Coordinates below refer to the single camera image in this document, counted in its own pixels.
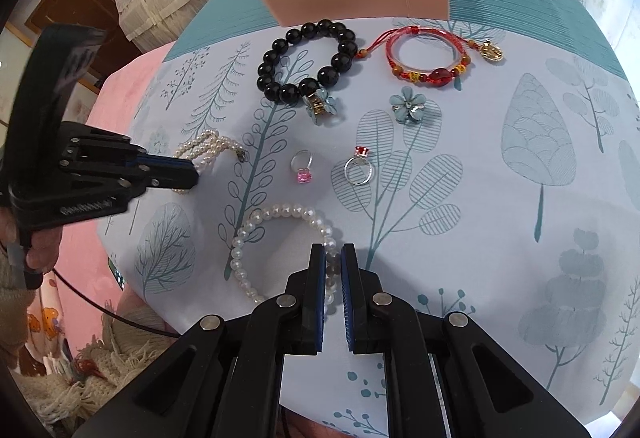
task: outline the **pearl necklace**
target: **pearl necklace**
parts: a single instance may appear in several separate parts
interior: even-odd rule
[[[249,299],[254,301],[255,305],[264,302],[264,297],[258,294],[258,291],[251,286],[248,280],[248,274],[244,268],[242,268],[242,247],[244,246],[244,240],[249,237],[249,234],[255,230],[263,221],[269,221],[277,217],[295,217],[308,221],[309,225],[318,229],[322,236],[322,244],[324,245],[324,251],[326,252],[326,280],[324,285],[324,313],[331,304],[334,302],[334,293],[338,288],[337,275],[340,273],[340,252],[338,251],[338,244],[332,237],[334,229],[331,225],[325,223],[324,219],[316,214],[314,209],[303,207],[300,204],[291,206],[289,203],[283,203],[281,205],[275,204],[267,209],[257,209],[251,213],[249,218],[244,222],[242,227],[236,232],[236,236],[232,239],[231,244],[233,249],[231,250],[231,270],[234,271],[234,277],[238,280],[240,289],[244,291]]]
[[[231,149],[236,152],[241,163],[247,160],[246,150],[240,142],[237,142],[228,136],[220,136],[216,129],[203,131],[193,140],[190,140],[175,150],[175,158],[184,158],[187,160],[195,160],[202,156],[199,163],[193,166],[198,172],[203,172],[207,167],[212,166],[219,154],[223,151]],[[186,194],[189,191],[174,189],[174,192]]]

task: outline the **black cable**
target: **black cable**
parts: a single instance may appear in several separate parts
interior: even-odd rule
[[[149,333],[155,333],[156,335],[162,335],[163,337],[172,337],[174,339],[179,339],[181,337],[180,334],[172,333],[172,332],[166,332],[166,331],[162,331],[162,330],[156,330],[155,328],[150,328],[149,326],[143,326],[142,324],[138,324],[138,323],[135,323],[135,322],[130,321],[128,319],[125,319],[124,317],[120,317],[119,315],[116,315],[115,313],[111,313],[109,310],[107,310],[107,309],[103,308],[102,306],[100,306],[99,304],[93,302],[91,299],[89,299],[83,293],[81,293],[76,288],[71,286],[71,284],[69,284],[69,282],[64,277],[62,277],[62,275],[60,275],[57,270],[54,269],[53,273],[55,274],[55,276],[58,279],[60,279],[65,284],[65,286],[67,288],[69,288],[69,290],[71,290],[74,294],[76,294],[78,297],[83,299],[85,302],[88,302],[89,304],[91,304],[91,306],[93,306],[95,309],[100,310],[105,315],[113,317],[117,321],[120,321],[121,323],[124,323],[124,324],[129,325],[129,326],[132,326],[133,328],[137,328],[139,330],[143,330],[143,331],[146,331],[146,332],[149,332]]]
[[[284,433],[284,438],[291,438],[291,434],[289,433],[289,423],[287,422],[287,417],[285,415],[286,408],[284,405],[280,406],[280,418],[282,418],[282,432]]]

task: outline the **ring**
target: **ring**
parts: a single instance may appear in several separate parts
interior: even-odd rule
[[[295,172],[298,183],[308,183],[311,181],[311,162],[314,156],[308,149],[298,151],[291,159],[291,170]]]
[[[367,160],[367,155],[369,154],[369,149],[363,147],[361,145],[356,146],[355,152],[351,158],[347,160],[347,163],[344,164],[344,178],[351,183],[351,185],[366,185],[369,183],[369,180],[373,176],[373,165],[369,160]],[[352,180],[349,177],[349,165],[366,165],[369,167],[367,176],[360,182]]]

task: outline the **black beaded bracelet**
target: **black beaded bracelet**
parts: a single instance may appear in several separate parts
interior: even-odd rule
[[[316,37],[333,37],[338,40],[338,52],[331,58],[331,66],[324,66],[318,71],[317,78],[303,78],[298,85],[279,84],[275,81],[275,67],[281,56],[287,53],[289,45],[299,44],[303,39]],[[276,39],[271,50],[262,57],[258,66],[258,89],[264,92],[267,100],[295,105],[301,96],[311,96],[322,87],[333,87],[338,82],[340,73],[349,71],[353,57],[358,53],[355,43],[356,35],[342,23],[334,23],[322,19],[318,24],[305,23],[300,29],[290,29],[284,39]]]

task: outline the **flower brooch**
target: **flower brooch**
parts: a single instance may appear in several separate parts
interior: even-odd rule
[[[408,119],[414,122],[422,121],[424,117],[424,103],[427,101],[422,93],[414,96],[411,87],[405,85],[401,89],[402,95],[393,94],[389,98],[391,110],[396,116],[398,123],[405,123]]]

